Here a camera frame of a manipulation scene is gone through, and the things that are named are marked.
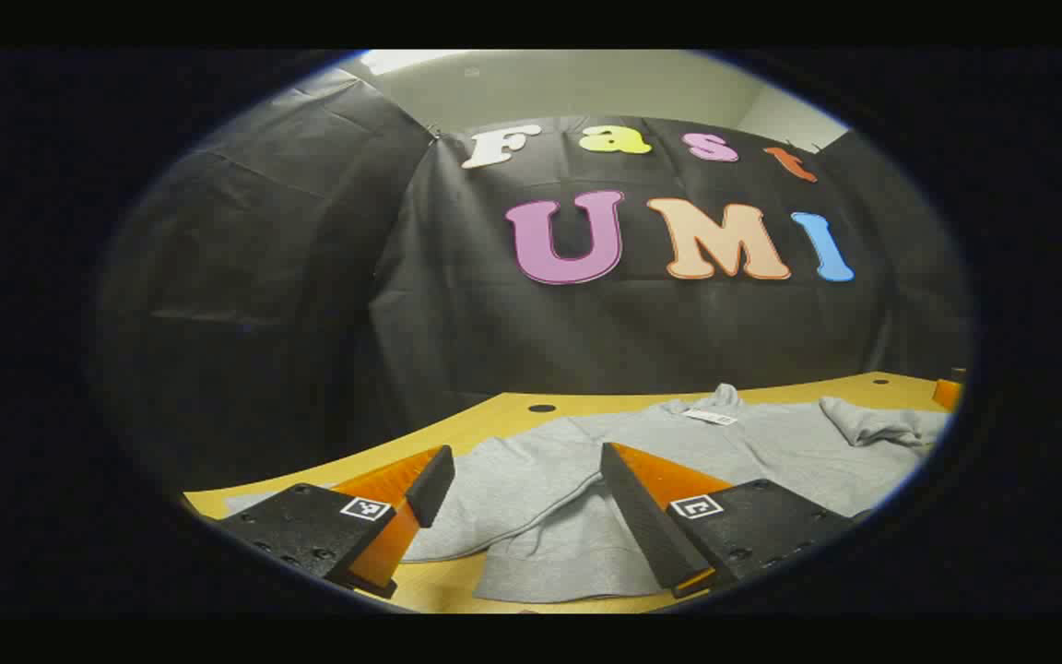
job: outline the black cloth backdrop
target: black cloth backdrop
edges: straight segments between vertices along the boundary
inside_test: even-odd
[[[101,388],[174,492],[346,454],[355,317],[431,134],[328,70],[192,147],[144,193],[101,289]]]
[[[504,164],[461,167],[477,132],[524,124],[543,132]],[[585,150],[595,125],[632,127],[653,150]],[[724,138],[738,160],[690,154],[688,132]],[[581,256],[590,226],[572,201],[599,189],[624,194],[616,268],[564,286],[523,274],[507,210],[560,202],[553,248]],[[670,276],[654,198],[717,223],[730,203],[758,207],[792,276]],[[818,276],[795,211],[826,218],[853,280]],[[143,465],[179,492],[344,457],[504,391],[932,378],[967,352],[947,251],[930,207],[851,135],[813,155],[695,122],[564,117],[434,139],[330,70],[215,131],[140,200],[104,270],[101,388]]]
[[[527,124],[542,134],[506,163],[461,167],[473,135]],[[596,125],[639,131],[653,151],[579,147],[582,130]],[[720,136],[738,160],[691,155],[688,132]],[[800,157],[818,181],[792,175],[764,152],[772,147]],[[582,256],[589,222],[572,201],[599,189],[624,193],[619,265],[575,285],[524,276],[507,210],[560,202],[555,252]],[[670,276],[674,252],[666,222],[646,206],[653,198],[690,201],[717,223],[729,203],[759,207],[792,276],[758,280],[719,268],[703,280]],[[795,211],[826,218],[853,280],[818,276]],[[960,266],[932,253],[945,241],[892,165],[850,138],[813,155],[743,132],[636,117],[536,118],[442,135],[409,184],[376,268],[357,353],[357,440],[382,443],[504,391],[657,394],[871,370],[947,377],[965,361],[956,340],[967,329],[964,308],[948,305]]]
[[[879,369],[931,379],[973,364],[981,331],[970,263],[946,231],[946,216],[910,170],[853,131],[817,156],[821,168],[838,173],[855,218],[871,227],[891,269],[894,323],[881,339]]]

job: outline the orange gripper pad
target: orange gripper pad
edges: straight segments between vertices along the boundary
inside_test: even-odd
[[[405,551],[412,546],[412,540],[421,530],[421,524],[416,522],[416,515],[412,513],[408,499],[400,499],[392,506],[395,509],[395,516],[388,522],[378,537],[372,540],[370,545],[359,554],[359,558],[350,563],[350,573],[374,583],[378,588],[387,588],[395,568],[400,566],[400,560]]]
[[[412,540],[416,539],[416,533],[421,530],[421,524],[416,522],[416,515],[413,514],[412,507],[409,507],[405,493],[429,465],[429,461],[436,457],[439,450],[439,446],[423,450],[413,457],[401,458],[395,463],[376,467],[375,471],[365,472],[358,478],[347,479],[346,482],[331,488],[340,494],[387,501],[395,510],[392,521],[350,563],[352,575],[379,588],[384,588],[392,580],[395,568],[400,566],[405,551],[409,550]]]
[[[932,402],[953,412],[957,408],[957,401],[961,398],[961,384],[953,381],[937,381],[937,387],[932,389]]]
[[[623,459],[629,470],[633,471],[633,475],[646,488],[650,497],[653,497],[658,509],[666,510],[667,506],[676,499],[713,494],[732,488],[732,484],[724,482],[723,479],[712,478],[710,475],[691,471],[686,465],[654,457],[653,454],[627,448],[618,443],[611,443],[611,445]]]
[[[375,471],[365,472],[358,478],[347,479],[346,482],[331,489],[340,494],[387,501],[395,507],[425,471],[425,466],[429,465],[429,461],[436,457],[439,450],[438,446],[409,458],[401,458],[400,461],[376,467]]]

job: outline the ceiling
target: ceiling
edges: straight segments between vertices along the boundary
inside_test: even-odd
[[[695,51],[481,50],[379,75],[360,58],[339,67],[441,131],[536,117],[622,115],[750,131],[811,151],[846,131],[741,68]]]

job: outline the gray hoodie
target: gray hoodie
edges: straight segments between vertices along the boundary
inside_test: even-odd
[[[732,416],[713,424],[683,412]],[[947,413],[871,410],[842,399],[746,405],[735,388],[638,412],[562,416],[489,438],[457,477],[406,563],[487,549],[475,596],[553,602],[663,592],[599,474],[616,442],[734,484],[770,479],[843,516],[876,507],[939,440]]]

